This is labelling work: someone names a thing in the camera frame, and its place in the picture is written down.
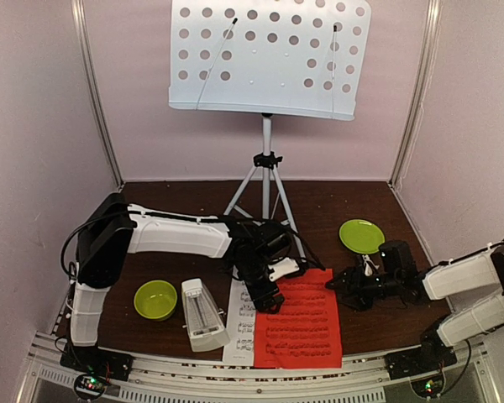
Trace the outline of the red sheet music page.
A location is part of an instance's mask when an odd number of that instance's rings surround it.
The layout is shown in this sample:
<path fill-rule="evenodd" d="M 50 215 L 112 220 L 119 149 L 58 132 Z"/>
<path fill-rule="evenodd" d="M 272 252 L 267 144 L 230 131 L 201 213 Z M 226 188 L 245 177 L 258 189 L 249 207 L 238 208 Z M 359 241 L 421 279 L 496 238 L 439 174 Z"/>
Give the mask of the red sheet music page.
<path fill-rule="evenodd" d="M 284 296 L 276 314 L 255 319 L 254 363 L 257 369 L 340 369 L 343 347 L 339 307 L 326 288 L 331 269 L 277 281 Z"/>

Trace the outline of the white sheet music page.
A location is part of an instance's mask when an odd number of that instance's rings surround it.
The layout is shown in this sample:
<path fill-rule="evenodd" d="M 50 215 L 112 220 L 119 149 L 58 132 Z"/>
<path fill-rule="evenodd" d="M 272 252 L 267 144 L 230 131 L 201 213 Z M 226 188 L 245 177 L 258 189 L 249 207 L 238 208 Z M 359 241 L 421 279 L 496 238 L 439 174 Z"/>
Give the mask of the white sheet music page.
<path fill-rule="evenodd" d="M 255 306 L 243 281 L 232 280 L 226 329 L 229 343 L 223 348 L 223 363 L 251 367 L 255 359 Z"/>

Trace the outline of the white folding music stand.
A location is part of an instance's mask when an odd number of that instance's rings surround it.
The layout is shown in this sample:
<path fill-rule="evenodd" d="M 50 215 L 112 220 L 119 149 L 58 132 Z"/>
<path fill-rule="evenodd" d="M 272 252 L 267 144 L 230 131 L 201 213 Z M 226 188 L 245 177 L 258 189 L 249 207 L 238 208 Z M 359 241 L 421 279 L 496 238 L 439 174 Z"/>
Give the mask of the white folding music stand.
<path fill-rule="evenodd" d="M 372 17 L 366 1 L 174 1 L 169 106 L 354 119 Z"/>

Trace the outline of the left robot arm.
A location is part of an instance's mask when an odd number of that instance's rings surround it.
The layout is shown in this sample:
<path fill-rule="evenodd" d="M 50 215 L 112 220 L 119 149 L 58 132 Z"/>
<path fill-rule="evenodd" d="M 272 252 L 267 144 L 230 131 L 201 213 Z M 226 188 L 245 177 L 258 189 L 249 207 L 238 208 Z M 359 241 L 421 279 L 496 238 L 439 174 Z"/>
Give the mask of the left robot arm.
<path fill-rule="evenodd" d="M 255 309 L 279 311 L 283 298 L 276 282 L 298 272 L 294 259 L 280 258 L 291 246 L 288 228 L 269 219 L 188 216 L 128 204 L 112 193 L 69 236 L 75 258 L 62 269 L 75 286 L 69 334 L 72 360 L 97 372 L 104 356 L 97 345 L 106 294 L 120 278 L 128 254 L 162 252 L 222 259 L 237 270 Z"/>

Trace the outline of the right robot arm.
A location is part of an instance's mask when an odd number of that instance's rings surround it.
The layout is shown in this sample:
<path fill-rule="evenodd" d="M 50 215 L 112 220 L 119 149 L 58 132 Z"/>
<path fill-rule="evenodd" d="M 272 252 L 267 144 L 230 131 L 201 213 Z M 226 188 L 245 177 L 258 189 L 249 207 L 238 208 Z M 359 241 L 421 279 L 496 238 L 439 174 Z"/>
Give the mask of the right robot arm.
<path fill-rule="evenodd" d="M 417 304 L 487 286 L 493 289 L 472 306 L 437 320 L 422 334 L 421 346 L 413 355 L 419 369 L 433 369 L 449 348 L 504 326 L 504 239 L 423 271 L 417 269 L 405 241 L 385 242 L 378 251 L 382 274 L 366 275 L 365 262 L 361 260 L 335 275 L 326 288 L 336 291 L 346 306 L 357 311 L 369 310 L 375 300 L 390 296 Z"/>

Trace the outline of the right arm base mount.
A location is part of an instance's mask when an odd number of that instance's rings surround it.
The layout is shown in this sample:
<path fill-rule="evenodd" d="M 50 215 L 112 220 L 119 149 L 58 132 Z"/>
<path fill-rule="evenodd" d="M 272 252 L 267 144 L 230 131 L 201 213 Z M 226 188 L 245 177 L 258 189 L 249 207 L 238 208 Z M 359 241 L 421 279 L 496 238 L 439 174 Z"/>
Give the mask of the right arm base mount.
<path fill-rule="evenodd" d="M 457 363 L 452 347 L 444 345 L 438 335 L 442 318 L 430 325 L 420 336 L 420 346 L 388 353 L 385 356 L 390 379 L 402 379 L 438 371 Z"/>

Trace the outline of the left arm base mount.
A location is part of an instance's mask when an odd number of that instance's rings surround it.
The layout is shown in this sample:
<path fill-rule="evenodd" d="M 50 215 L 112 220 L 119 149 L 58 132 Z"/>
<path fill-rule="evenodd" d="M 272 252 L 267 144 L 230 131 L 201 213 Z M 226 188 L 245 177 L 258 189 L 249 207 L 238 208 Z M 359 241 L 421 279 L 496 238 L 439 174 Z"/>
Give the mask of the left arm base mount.
<path fill-rule="evenodd" d="M 78 347 L 67 340 L 60 356 L 62 367 L 97 377 L 128 381 L 134 358 L 127 353 L 117 353 L 98 346 Z"/>

